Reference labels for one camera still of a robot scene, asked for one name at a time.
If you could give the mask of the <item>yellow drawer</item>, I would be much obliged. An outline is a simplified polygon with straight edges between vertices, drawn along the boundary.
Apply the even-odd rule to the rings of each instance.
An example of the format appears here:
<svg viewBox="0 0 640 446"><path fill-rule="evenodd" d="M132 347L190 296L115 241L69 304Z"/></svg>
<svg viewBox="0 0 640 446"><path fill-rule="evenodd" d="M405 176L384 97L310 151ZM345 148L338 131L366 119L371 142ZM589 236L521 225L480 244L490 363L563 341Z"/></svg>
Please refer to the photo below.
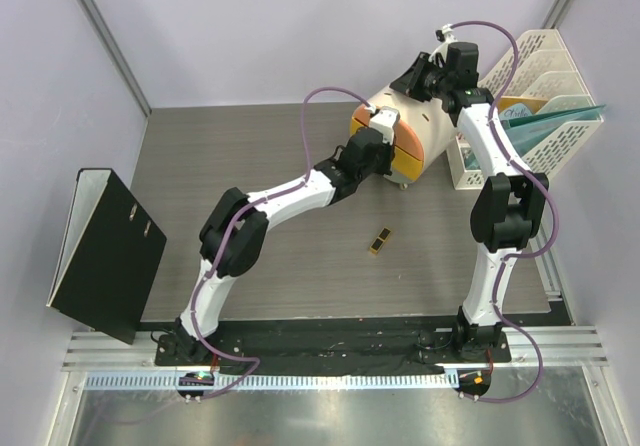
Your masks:
<svg viewBox="0 0 640 446"><path fill-rule="evenodd" d="M365 127L361 127L358 130L374 130L374 129L373 128L369 128L368 126L365 126ZM422 147L424 149L424 145L423 145L422 139L420 138L420 136L418 135L418 133L414 129L413 129L413 131L419 137L420 142L422 144ZM412 157L408 153L404 152L400 148L398 148L395 145L395 141L394 141L393 145L394 145L394 158L393 158L392 163L391 163L391 173L393 171L398 171L399 173L403 174L407 178L411 179L412 183L415 182L421 176L421 174L424 171L424 167L426 166L426 153L425 153L425 150L424 150L424 159L423 160L419 160L419 159L416 159L416 158Z"/></svg>

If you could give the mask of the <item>orange top drawer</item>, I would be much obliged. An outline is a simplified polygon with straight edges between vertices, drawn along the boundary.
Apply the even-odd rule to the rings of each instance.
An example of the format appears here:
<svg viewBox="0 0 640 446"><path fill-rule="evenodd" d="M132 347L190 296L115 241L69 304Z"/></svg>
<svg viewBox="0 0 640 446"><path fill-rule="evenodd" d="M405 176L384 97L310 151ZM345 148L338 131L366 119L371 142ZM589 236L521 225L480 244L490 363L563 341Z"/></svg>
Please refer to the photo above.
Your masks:
<svg viewBox="0 0 640 446"><path fill-rule="evenodd" d="M369 126L370 114L360 105L352 114L350 134L353 135L361 127ZM395 145L412 157L423 160L424 149L419 137L404 120L400 119L394 126Z"/></svg>

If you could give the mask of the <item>cream cylindrical drawer organizer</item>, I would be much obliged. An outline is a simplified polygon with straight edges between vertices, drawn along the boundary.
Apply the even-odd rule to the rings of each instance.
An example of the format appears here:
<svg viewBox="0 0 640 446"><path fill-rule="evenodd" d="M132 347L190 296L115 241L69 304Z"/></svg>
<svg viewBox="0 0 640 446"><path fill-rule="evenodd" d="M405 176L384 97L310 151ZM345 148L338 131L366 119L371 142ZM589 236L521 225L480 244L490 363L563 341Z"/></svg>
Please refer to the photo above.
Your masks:
<svg viewBox="0 0 640 446"><path fill-rule="evenodd" d="M423 173L444 153L456 135L453 123L449 115L442 110L442 102L438 99L419 102L386 86L369 98L368 103L376 108L388 106L397 109L401 117L418 133L426 153Z"/></svg>

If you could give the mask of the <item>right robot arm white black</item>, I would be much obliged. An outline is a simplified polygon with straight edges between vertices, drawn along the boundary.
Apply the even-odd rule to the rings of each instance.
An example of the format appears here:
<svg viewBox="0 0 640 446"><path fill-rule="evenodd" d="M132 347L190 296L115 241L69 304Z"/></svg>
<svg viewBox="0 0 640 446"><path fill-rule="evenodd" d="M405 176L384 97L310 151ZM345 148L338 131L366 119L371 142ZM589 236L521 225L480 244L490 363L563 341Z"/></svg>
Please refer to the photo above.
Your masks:
<svg viewBox="0 0 640 446"><path fill-rule="evenodd" d="M450 348L465 361L482 361L501 346L502 305L510 276L537 235L549 181L524 165L501 127L493 94L478 84L479 50L469 42L443 43L420 53L391 82L392 90L447 115L468 141L484 177L470 215L477 257L469 293L459 307Z"/></svg>

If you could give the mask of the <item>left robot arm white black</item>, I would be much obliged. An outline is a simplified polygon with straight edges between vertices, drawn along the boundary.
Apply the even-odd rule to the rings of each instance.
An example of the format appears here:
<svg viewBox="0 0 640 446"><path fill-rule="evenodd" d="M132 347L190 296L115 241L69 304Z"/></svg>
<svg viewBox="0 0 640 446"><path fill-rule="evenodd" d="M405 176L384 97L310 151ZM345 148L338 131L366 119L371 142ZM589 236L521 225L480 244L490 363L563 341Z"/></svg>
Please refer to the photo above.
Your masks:
<svg viewBox="0 0 640 446"><path fill-rule="evenodd" d="M236 187L225 191L199 234L198 279L174 327L177 354L193 365L205 363L231 287L257 263L267 233L353 195L371 175L389 174L394 142L392 133L362 127L331 157L293 181L249 194Z"/></svg>

